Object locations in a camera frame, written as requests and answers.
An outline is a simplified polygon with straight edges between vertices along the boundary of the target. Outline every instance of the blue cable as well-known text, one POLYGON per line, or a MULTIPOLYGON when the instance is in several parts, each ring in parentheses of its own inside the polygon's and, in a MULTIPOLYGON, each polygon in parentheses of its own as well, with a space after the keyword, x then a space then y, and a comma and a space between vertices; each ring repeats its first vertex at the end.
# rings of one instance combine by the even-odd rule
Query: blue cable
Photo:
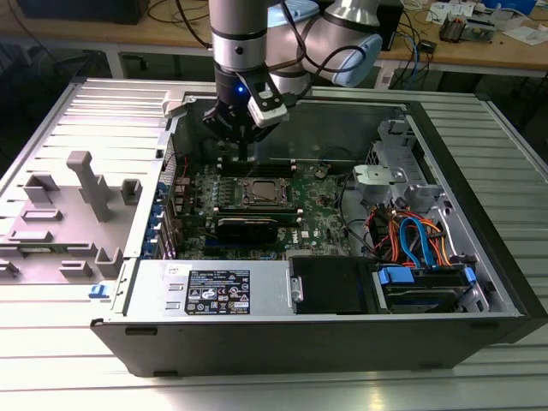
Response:
POLYGON ((405 37, 407 40, 409 40, 411 44, 413 45, 413 49, 414 49, 414 67, 413 67, 413 73, 411 74, 411 81, 404 88, 404 90, 408 90, 411 87, 411 85, 414 83, 415 77, 417 75, 417 68, 419 67, 419 49, 417 47, 417 44, 414 42, 414 39, 408 34, 399 33, 399 32, 396 32, 396 34, 402 37, 405 37))
POLYGON ((402 244, 403 252, 414 262, 415 267, 420 267, 420 261, 413 253, 411 253, 411 250, 409 250, 408 240, 405 236, 405 229, 411 223, 416 225, 417 229, 419 230, 420 245, 422 246, 422 255, 424 255, 425 257, 426 265, 432 267, 436 266, 436 261, 434 261, 434 257, 432 256, 430 248, 428 247, 428 235, 426 235, 425 227, 424 225, 422 225, 418 218, 407 217, 405 220, 402 221, 402 225, 400 225, 400 243, 402 244))
POLYGON ((261 257, 260 259, 274 259, 276 257, 276 253, 272 253, 271 255, 266 255, 264 257, 261 257))

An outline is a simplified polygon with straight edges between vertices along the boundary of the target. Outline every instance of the motherboard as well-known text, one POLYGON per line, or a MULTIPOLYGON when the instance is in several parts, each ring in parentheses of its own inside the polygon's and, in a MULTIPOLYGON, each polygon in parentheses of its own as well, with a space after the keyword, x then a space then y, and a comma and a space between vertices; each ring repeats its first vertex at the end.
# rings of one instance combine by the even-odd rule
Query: motherboard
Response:
POLYGON ((176 184, 182 221, 177 258, 348 255, 348 231, 337 209, 342 176, 325 164, 229 172, 219 164, 190 164, 176 184))

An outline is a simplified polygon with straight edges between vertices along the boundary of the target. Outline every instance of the warning label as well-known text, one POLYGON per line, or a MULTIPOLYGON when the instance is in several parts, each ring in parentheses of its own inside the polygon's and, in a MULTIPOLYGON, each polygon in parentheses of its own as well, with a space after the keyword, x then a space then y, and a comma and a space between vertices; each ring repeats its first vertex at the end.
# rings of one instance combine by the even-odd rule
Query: warning label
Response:
POLYGON ((188 315, 249 314, 251 293, 249 271, 190 271, 188 315))

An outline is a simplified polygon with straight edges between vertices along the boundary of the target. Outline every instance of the slotted metal surface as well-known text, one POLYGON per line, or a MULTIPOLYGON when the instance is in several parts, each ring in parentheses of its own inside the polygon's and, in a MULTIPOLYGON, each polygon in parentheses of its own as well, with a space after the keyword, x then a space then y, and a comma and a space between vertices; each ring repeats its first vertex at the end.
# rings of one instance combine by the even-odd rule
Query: slotted metal surface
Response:
MULTIPOLYGON (((52 111, 55 119, 41 137, 45 143, 32 149, 2 200, 6 196, 23 200, 18 184, 24 182, 28 167, 57 173, 59 163, 75 146, 88 147, 97 162, 95 167, 112 181, 139 174, 140 162, 153 155, 155 133, 163 129, 160 97, 180 85, 90 80, 76 87, 65 96, 66 104, 61 104, 57 113, 52 111), (131 169, 119 167, 122 161, 130 162, 131 169)), ((200 86, 213 90, 211 85, 200 86)), ((314 93, 380 101, 419 100, 537 296, 548 307, 544 166, 496 110, 467 94, 324 88, 314 93)), ((5 206, 4 201, 0 205, 3 216, 15 212, 5 206)), ((56 409, 94 411, 105 405, 192 411, 548 408, 546 327, 517 344, 486 348, 453 370, 143 379, 128 374, 88 330, 91 316, 100 317, 109 304, 91 303, 87 291, 87 286, 69 284, 0 286, 0 391, 13 391, 0 392, 3 409, 54 403, 56 409)))

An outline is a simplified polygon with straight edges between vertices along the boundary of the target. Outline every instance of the sticker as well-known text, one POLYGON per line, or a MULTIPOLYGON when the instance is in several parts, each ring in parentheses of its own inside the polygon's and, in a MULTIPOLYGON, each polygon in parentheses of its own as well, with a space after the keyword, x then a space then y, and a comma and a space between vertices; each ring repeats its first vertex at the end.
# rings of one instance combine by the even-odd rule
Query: sticker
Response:
POLYGON ((191 268, 190 264, 167 264, 164 276, 186 276, 191 268))
POLYGON ((194 270, 188 273, 185 304, 188 315, 249 314, 250 300, 248 270, 194 270))

